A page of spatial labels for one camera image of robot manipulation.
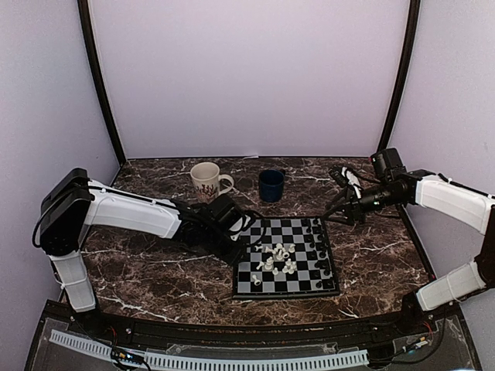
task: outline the dark blue cup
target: dark blue cup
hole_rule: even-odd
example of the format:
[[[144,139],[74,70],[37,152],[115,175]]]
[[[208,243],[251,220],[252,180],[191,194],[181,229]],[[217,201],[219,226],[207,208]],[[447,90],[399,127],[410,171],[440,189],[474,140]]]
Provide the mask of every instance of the dark blue cup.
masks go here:
[[[276,203],[282,198],[285,183],[285,170],[264,170],[259,176],[260,199]]]

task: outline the white wall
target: white wall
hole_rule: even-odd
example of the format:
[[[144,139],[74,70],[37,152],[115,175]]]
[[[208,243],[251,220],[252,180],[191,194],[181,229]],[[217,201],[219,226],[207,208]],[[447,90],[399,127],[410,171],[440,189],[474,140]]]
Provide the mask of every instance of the white wall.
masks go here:
[[[391,146],[408,169],[442,172],[495,193],[495,2],[422,2],[408,82]],[[473,259],[482,236],[409,207],[438,275]],[[495,369],[495,292],[463,304],[484,369]]]
[[[72,168],[118,169],[94,92],[77,2],[0,2],[0,369],[23,369],[47,298],[49,259],[31,245],[43,197]]]
[[[409,1],[90,3],[129,158],[376,149]]]

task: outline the brown marble surface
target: brown marble surface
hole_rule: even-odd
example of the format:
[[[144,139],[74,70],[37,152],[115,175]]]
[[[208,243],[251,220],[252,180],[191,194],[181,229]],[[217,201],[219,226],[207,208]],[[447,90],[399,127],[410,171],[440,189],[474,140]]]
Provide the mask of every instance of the brown marble surface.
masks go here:
[[[216,162],[222,173],[232,175],[232,198],[265,216],[321,215],[338,190],[328,176],[335,164],[373,174],[364,158],[146,159],[128,162],[114,187],[195,203],[189,170],[201,161]],[[258,198],[258,173],[266,168],[287,172],[279,203]],[[83,255],[105,312],[188,324],[296,325],[362,318],[398,311],[403,294],[428,282],[400,220],[370,215],[364,225],[326,226],[341,290],[333,298],[232,300],[232,267],[200,248],[130,230],[93,227]]]

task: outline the coffee mug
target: coffee mug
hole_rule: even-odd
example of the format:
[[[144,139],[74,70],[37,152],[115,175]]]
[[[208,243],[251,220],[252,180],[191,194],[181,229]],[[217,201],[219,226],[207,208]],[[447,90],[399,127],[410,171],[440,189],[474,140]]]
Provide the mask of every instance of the coffee mug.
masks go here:
[[[201,203],[210,203],[219,195],[229,192],[234,187],[230,175],[220,175],[220,168],[212,162],[201,162],[191,169],[196,196]],[[226,179],[230,185],[220,191],[220,180]]]

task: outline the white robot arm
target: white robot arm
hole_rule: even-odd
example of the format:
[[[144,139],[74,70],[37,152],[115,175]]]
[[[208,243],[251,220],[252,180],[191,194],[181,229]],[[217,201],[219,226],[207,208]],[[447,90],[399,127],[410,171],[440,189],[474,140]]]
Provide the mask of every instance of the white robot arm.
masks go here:
[[[76,168],[43,200],[32,239],[53,262],[73,310],[81,313],[97,307],[80,255],[84,226],[117,226],[189,245],[201,243],[212,254],[234,264],[246,251],[246,245],[237,241],[238,235],[254,222],[255,214],[242,211],[226,195],[209,205],[188,206],[122,192],[90,180],[85,170]]]
[[[468,224],[485,236],[481,253],[469,263],[449,272],[403,298],[402,312],[432,311],[451,301],[495,287],[495,200],[491,195],[465,187],[441,174],[425,170],[407,172],[395,148],[370,157],[379,182],[363,189],[354,170],[335,167],[330,175],[344,190],[326,206],[324,219],[354,225],[365,214],[397,204],[420,205]]]

